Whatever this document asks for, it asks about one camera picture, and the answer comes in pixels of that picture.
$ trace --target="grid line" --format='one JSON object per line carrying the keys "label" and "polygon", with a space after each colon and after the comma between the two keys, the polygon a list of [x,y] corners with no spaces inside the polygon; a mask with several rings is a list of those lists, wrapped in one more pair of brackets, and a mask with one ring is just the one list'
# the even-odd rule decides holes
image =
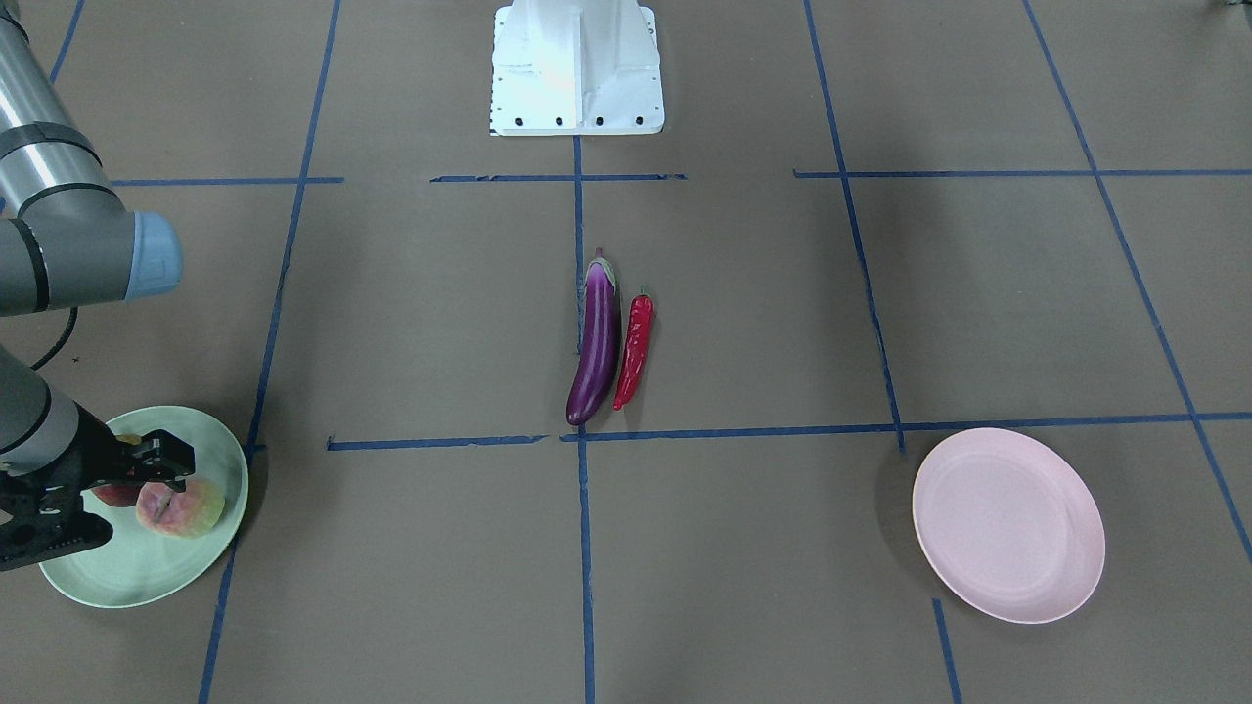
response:
{"label": "grid line", "polygon": [[[300,210],[304,205],[304,189],[309,178],[309,164],[313,162],[313,145],[317,142],[318,118],[322,113],[322,98],[326,94],[327,76],[331,73],[331,58],[334,53],[334,36],[339,23],[341,0],[333,0],[331,6],[329,28],[326,34],[326,48],[322,53],[322,69],[318,73],[317,90],[313,95],[313,108],[309,114],[308,132],[304,137],[304,154],[300,159],[299,180],[295,184],[295,198],[292,203],[292,218],[287,228],[287,242],[283,248],[283,263],[278,272],[278,284],[274,291],[274,303],[270,309],[269,332],[265,338],[265,353],[260,366],[260,378],[257,382],[257,403],[253,411],[252,423],[248,428],[248,440],[243,451],[248,467],[252,467],[253,457],[257,453],[257,436],[260,433],[262,413],[265,408],[265,392],[269,388],[269,373],[274,361],[274,347],[278,342],[278,326],[283,313],[283,289],[287,284],[287,272],[292,264],[292,249],[295,246],[295,234],[299,229]],[[234,560],[239,550],[239,537],[230,541],[230,569],[222,572],[222,582],[218,588],[218,605],[213,614],[213,630],[209,634],[208,651],[204,656],[204,671],[200,675],[199,704],[208,704],[213,689],[213,674],[217,666],[218,648],[222,643],[222,625],[225,620],[227,600],[230,594],[230,581],[234,575]]]}
{"label": "grid line", "polygon": [[[581,144],[582,138],[575,135]],[[495,174],[495,175],[442,175],[431,183],[577,183],[583,180],[687,180],[687,174]]]}
{"label": "grid line", "polygon": [[[343,177],[308,177],[303,179],[307,185],[314,184],[339,184]],[[299,185],[300,177],[255,177],[255,178],[135,178],[118,179],[109,182],[110,185],[128,188],[153,188],[153,187],[178,187],[178,185]]]}
{"label": "grid line", "polygon": [[578,506],[582,554],[582,686],[586,704],[596,704],[595,600],[591,593],[591,496],[587,474],[587,428],[578,426]]}
{"label": "grid line", "polygon": [[[1252,421],[1252,411],[1233,411],[1219,413],[1198,413],[1204,422],[1247,422]],[[1094,427],[1094,426],[1138,426],[1161,423],[1189,423],[1189,413],[1153,413],[1122,416],[1073,416],[1039,418],[985,418],[969,421],[931,421],[900,423],[904,432],[949,432],[979,427],[998,427],[1004,430],[1023,430],[1039,427]],[[894,423],[849,423],[834,426],[760,426],[734,428],[690,428],[690,430],[640,430],[620,432],[585,432],[558,436],[561,442],[641,442],[650,440],[717,440],[747,437],[801,437],[834,435],[884,435],[894,433]],[[422,450],[429,447],[470,447],[488,445],[535,445],[550,435],[507,435],[486,437],[432,437],[406,440],[373,440],[334,442],[327,445],[331,452],[363,450]]]}
{"label": "grid line", "polygon": [[935,629],[939,630],[939,646],[943,649],[944,668],[948,670],[948,689],[952,690],[952,704],[962,704],[960,680],[957,678],[957,660],[952,654],[952,639],[948,638],[948,620],[943,615],[943,601],[931,599],[935,613]]}
{"label": "grid line", "polygon": [[53,61],[53,70],[48,74],[48,83],[55,84],[56,79],[61,75],[61,66],[65,65],[65,56],[70,53],[70,44],[74,44],[74,34],[78,33],[78,23],[83,19],[83,6],[86,5],[86,0],[78,0],[74,5],[74,14],[70,15],[70,25],[65,29],[65,40],[61,41],[61,50],[56,53],[56,60]]}
{"label": "grid line", "polygon": [[1234,504],[1234,496],[1231,494],[1231,489],[1226,484],[1226,476],[1222,474],[1222,467],[1217,462],[1217,455],[1213,452],[1213,447],[1208,442],[1208,433],[1204,432],[1204,425],[1196,410],[1196,403],[1191,397],[1191,392],[1187,390],[1187,382],[1183,380],[1182,370],[1178,367],[1178,361],[1174,358],[1169,338],[1166,336],[1164,324],[1157,314],[1157,308],[1152,303],[1152,297],[1148,294],[1147,284],[1143,282],[1143,274],[1139,271],[1138,263],[1134,261],[1134,253],[1131,251],[1131,243],[1126,238],[1126,232],[1122,228],[1122,220],[1117,217],[1117,209],[1113,207],[1113,198],[1109,195],[1108,187],[1104,184],[1104,177],[1101,175],[1099,167],[1096,164],[1096,157],[1092,154],[1090,144],[1087,142],[1087,134],[1083,132],[1083,127],[1078,122],[1078,111],[1074,109],[1074,104],[1069,99],[1069,91],[1065,90],[1064,81],[1060,80],[1060,71],[1057,69],[1055,60],[1053,60],[1052,50],[1048,49],[1048,41],[1043,36],[1043,28],[1039,25],[1039,20],[1034,14],[1034,8],[1032,8],[1030,0],[1022,0],[1022,6],[1025,9],[1027,18],[1030,20],[1030,26],[1034,29],[1034,35],[1039,40],[1039,49],[1043,51],[1043,56],[1048,61],[1048,69],[1052,71],[1052,78],[1057,84],[1057,90],[1060,93],[1060,98],[1065,104],[1065,111],[1069,113],[1069,120],[1074,125],[1074,133],[1078,135],[1078,143],[1082,145],[1088,165],[1090,165],[1090,174],[1094,177],[1096,185],[1099,188],[1101,198],[1104,200],[1104,209],[1108,212],[1108,218],[1113,223],[1113,230],[1117,233],[1117,241],[1122,247],[1122,253],[1126,256],[1126,263],[1131,268],[1131,276],[1134,278],[1136,287],[1139,289],[1139,298],[1143,301],[1143,307],[1147,309],[1148,318],[1152,321],[1152,327],[1156,329],[1161,349],[1164,352],[1166,361],[1169,363],[1169,371],[1173,373],[1174,382],[1178,385],[1178,393],[1182,396],[1183,405],[1187,407],[1187,413],[1196,428],[1196,436],[1204,451],[1204,457],[1208,460],[1209,471],[1213,474],[1213,480],[1217,482],[1217,487],[1222,494],[1222,500],[1226,502],[1226,510],[1231,516],[1231,522],[1234,524],[1234,532],[1238,535],[1239,542],[1243,544],[1244,555],[1248,561],[1252,562],[1252,540],[1249,540],[1247,527],[1243,525],[1243,519],[1239,516],[1238,506]]}
{"label": "grid line", "polygon": [[[1252,169],[930,169],[848,172],[850,179],[883,178],[1089,178],[1092,174],[1116,178],[1249,177]],[[799,179],[840,179],[839,172],[791,169]]]}
{"label": "grid line", "polygon": [[895,423],[895,441],[904,452],[904,430],[900,427],[900,406],[895,398],[895,385],[891,382],[891,365],[886,357],[886,341],[883,339],[883,324],[878,318],[878,304],[874,302],[874,283],[869,273],[869,261],[865,258],[865,246],[861,242],[860,224],[856,220],[856,204],[853,200],[853,185],[848,178],[848,164],[844,160],[844,145],[839,139],[839,123],[835,120],[835,104],[830,98],[830,85],[826,81],[826,63],[821,58],[821,43],[818,40],[818,26],[813,21],[813,3],[804,0],[804,14],[809,23],[809,40],[813,43],[813,59],[818,65],[818,81],[821,84],[821,99],[826,106],[826,122],[830,125],[830,140],[835,148],[835,163],[839,165],[839,182],[844,190],[844,205],[848,208],[848,225],[853,232],[853,244],[856,248],[856,262],[860,264],[861,278],[865,279],[865,302],[869,306],[869,318],[874,324],[874,337],[878,339],[879,361],[883,365],[883,383],[886,386],[886,400],[891,407],[891,422]]}

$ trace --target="plate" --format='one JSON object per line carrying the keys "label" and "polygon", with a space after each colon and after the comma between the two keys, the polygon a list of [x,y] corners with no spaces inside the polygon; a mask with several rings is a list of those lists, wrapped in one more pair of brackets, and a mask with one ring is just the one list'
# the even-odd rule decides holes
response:
{"label": "plate", "polygon": [[1087,485],[1045,445],[1007,430],[959,432],[926,455],[913,525],[939,579],[1005,621],[1063,619],[1104,572],[1104,524]]}
{"label": "plate", "polygon": [[113,524],[100,547],[40,562],[44,576],[65,596],[100,609],[126,609],[174,594],[204,574],[230,545],[248,504],[248,468],[239,441],[217,418],[194,408],[154,406],[108,422],[114,435],[164,428],[195,450],[195,475],[223,489],[222,517],[197,539],[153,532],[134,506],[116,509],[83,492],[83,507]]}

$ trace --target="pink plate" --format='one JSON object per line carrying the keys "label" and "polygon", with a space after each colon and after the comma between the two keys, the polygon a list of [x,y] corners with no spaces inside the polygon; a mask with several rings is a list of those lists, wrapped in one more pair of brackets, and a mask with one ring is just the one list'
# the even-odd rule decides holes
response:
{"label": "pink plate", "polygon": [[1007,430],[959,432],[926,455],[913,526],[944,584],[1005,621],[1068,616],[1104,572],[1104,524],[1087,485],[1047,446]]}

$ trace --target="blue joint cap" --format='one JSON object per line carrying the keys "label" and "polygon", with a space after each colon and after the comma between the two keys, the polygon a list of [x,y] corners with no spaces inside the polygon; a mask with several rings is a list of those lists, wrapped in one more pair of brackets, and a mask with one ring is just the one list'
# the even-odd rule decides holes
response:
{"label": "blue joint cap", "polygon": [[174,291],[183,279],[183,247],[174,225],[156,213],[135,213],[135,253],[126,301]]}

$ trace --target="green plate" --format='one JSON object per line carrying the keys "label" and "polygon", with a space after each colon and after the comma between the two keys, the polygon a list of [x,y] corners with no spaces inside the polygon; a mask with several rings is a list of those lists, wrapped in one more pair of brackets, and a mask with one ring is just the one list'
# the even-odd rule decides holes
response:
{"label": "green plate", "polygon": [[217,418],[180,406],[140,408],[109,421],[114,435],[167,430],[195,450],[195,476],[225,494],[222,517],[207,535],[169,537],[135,517],[134,506],[115,509],[83,492],[86,511],[113,524],[100,547],[40,562],[44,576],[65,596],[88,606],[126,609],[174,594],[204,574],[230,545],[248,504],[248,467],[239,441]]}

